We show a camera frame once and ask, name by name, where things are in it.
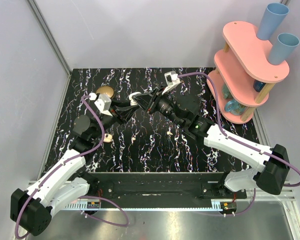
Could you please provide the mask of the white earbud charging case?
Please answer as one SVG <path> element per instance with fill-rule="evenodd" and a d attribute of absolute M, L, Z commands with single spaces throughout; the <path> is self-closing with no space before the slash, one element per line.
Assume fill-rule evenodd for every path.
<path fill-rule="evenodd" d="M 136 95 L 136 93 L 134 92 L 134 93 L 131 93 L 129 96 L 128 96 L 128 99 L 129 99 L 129 101 L 130 101 L 130 105 L 131 106 L 137 106 L 138 105 L 138 103 L 133 99 L 133 96 L 135 96 Z"/>

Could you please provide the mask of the cream earbud charging case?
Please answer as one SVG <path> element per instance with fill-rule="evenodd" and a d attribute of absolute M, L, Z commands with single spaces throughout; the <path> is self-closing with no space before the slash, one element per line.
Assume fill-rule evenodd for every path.
<path fill-rule="evenodd" d="M 103 139 L 103 142 L 104 143 L 111 143 L 113 141 L 113 136 L 109 133 L 106 133 L 104 135 L 104 139 Z"/>

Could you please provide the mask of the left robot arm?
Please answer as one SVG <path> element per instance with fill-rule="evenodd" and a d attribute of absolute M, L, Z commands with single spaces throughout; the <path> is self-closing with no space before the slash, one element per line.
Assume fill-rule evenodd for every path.
<path fill-rule="evenodd" d="M 23 240 L 28 235 L 40 235 L 52 218 L 77 199 L 97 199 L 107 202 L 99 189 L 98 178 L 83 167 L 106 139 L 106 130 L 115 123 L 126 124 L 139 108 L 134 100 L 117 101 L 100 95 L 94 101 L 100 115 L 81 101 L 92 114 L 78 116 L 73 123 L 75 135 L 71 146 L 58 162 L 26 190 L 16 189 L 10 200 L 10 218 L 15 222 L 14 236 Z"/>

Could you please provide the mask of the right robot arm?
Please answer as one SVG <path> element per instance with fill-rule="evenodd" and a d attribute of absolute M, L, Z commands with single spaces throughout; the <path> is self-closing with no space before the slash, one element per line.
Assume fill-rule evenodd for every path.
<path fill-rule="evenodd" d="M 129 100 L 148 114 L 161 113 L 191 139 L 202 141 L 205 146 L 225 152 L 250 166 L 247 170 L 226 172 L 222 176 L 217 185 L 220 197 L 226 199 L 234 192 L 247 188 L 260 188 L 272 195 L 281 193 L 290 169 L 276 159 L 287 158 L 283 146 L 277 144 L 271 148 L 223 130 L 210 119 L 199 115 L 200 100 L 197 96 L 173 98 L 157 88 L 148 93 L 132 93 Z"/>

